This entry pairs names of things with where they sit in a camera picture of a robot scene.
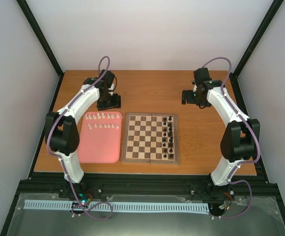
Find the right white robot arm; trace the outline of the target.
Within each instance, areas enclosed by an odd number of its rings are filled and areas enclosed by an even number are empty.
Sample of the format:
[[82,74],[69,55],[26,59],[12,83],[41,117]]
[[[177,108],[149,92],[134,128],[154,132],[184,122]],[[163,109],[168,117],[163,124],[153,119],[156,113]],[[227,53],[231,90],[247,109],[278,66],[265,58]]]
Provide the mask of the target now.
[[228,185],[242,164],[260,156],[260,123],[239,109],[222,81],[210,77],[208,68],[199,68],[193,75],[194,89],[182,91],[181,103],[195,104],[201,109],[212,106],[221,117],[226,127],[220,143],[222,157],[210,176],[214,185]]

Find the pink plastic tray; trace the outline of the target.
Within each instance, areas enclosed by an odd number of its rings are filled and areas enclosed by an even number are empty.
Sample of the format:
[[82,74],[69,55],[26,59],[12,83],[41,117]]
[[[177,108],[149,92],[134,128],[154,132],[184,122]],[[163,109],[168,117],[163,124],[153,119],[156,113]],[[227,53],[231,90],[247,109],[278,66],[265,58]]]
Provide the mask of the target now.
[[87,112],[86,114],[106,113],[119,114],[115,118],[114,124],[119,125],[116,128],[93,128],[89,129],[87,122],[83,117],[80,132],[80,142],[77,149],[80,163],[105,163],[111,164],[119,160],[122,114],[120,112]]

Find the black aluminium frame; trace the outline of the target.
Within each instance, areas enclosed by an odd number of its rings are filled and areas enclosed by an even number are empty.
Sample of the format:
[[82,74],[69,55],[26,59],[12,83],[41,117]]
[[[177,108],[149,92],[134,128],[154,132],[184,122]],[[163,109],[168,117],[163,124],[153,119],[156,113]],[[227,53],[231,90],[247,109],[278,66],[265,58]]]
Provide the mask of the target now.
[[[30,24],[37,39],[39,40],[43,50],[46,52],[46,55],[48,56],[57,75],[59,76],[56,91],[53,95],[53,99],[50,106],[50,109],[52,110],[55,106],[58,93],[62,87],[62,81],[65,73],[60,68],[60,65],[27,1],[19,0],[17,3],[20,9],[22,10],[24,16],[26,17],[28,23]],[[260,42],[261,38],[263,37],[264,33],[266,32],[267,28],[269,27],[270,23],[274,19],[282,4],[283,1],[281,0],[275,0],[271,3],[251,42],[249,43],[242,58],[240,59],[239,64],[237,65],[234,73],[230,74],[229,80],[231,87],[234,91],[234,97],[238,102],[238,107],[242,109],[245,113],[247,112],[247,109],[238,83],[238,76],[242,72],[254,49],[257,47],[258,43]],[[37,162],[37,159],[38,155],[36,154],[33,158],[33,163],[31,165],[28,178],[26,180],[21,180],[18,185],[10,210],[6,217],[6,221],[1,231],[2,236],[6,236],[8,234],[13,233],[12,231],[17,221],[16,204],[22,193],[58,193],[60,191],[60,184],[64,183],[62,180],[59,179],[61,177],[61,174],[59,173],[56,174],[47,172],[35,172],[33,169]],[[255,196],[269,196],[276,198],[279,213],[282,217],[283,225],[285,228],[285,205],[283,203],[278,185],[276,183],[269,182],[269,178],[265,170],[263,160],[259,160],[255,167],[256,176],[244,176],[243,178],[249,181],[252,186],[252,189],[254,190]],[[183,176],[151,174],[86,174],[85,177],[86,183],[94,184],[97,189],[106,190],[109,194],[117,192],[121,195],[134,196],[172,196],[177,193],[184,193],[187,197],[190,197],[193,200],[198,200],[200,197],[198,194],[191,193],[192,188],[199,184],[203,184],[203,182],[207,179],[206,175]]]

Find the wooden chess board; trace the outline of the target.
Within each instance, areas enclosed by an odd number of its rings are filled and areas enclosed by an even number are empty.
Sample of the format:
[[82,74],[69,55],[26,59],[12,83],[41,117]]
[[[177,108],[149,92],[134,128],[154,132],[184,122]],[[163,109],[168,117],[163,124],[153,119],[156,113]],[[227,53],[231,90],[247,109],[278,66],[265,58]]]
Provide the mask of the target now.
[[[168,123],[172,122],[172,132]],[[127,113],[122,149],[122,162],[173,164],[180,163],[178,116],[162,113]]]

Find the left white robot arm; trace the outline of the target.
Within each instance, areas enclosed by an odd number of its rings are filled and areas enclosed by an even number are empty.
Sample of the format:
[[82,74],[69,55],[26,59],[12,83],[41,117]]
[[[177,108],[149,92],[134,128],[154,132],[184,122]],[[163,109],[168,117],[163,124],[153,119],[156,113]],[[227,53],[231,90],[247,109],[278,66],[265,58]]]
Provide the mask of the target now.
[[84,172],[77,155],[80,143],[77,124],[93,103],[97,103],[99,111],[121,108],[121,96],[114,93],[116,85],[113,82],[117,82],[115,74],[107,69],[101,70],[98,78],[85,79],[78,93],[64,107],[46,114],[47,152],[53,152],[58,158],[64,178],[72,183],[70,192],[77,198],[87,194],[87,185],[81,181]]

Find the white chess pieces row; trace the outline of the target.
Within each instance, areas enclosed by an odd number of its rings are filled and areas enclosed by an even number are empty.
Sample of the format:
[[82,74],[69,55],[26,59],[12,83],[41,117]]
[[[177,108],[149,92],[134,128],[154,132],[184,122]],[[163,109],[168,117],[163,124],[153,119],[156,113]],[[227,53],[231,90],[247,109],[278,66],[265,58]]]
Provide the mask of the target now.
[[95,113],[84,115],[86,124],[91,130],[93,128],[117,128],[117,125],[113,123],[116,116],[114,114]]

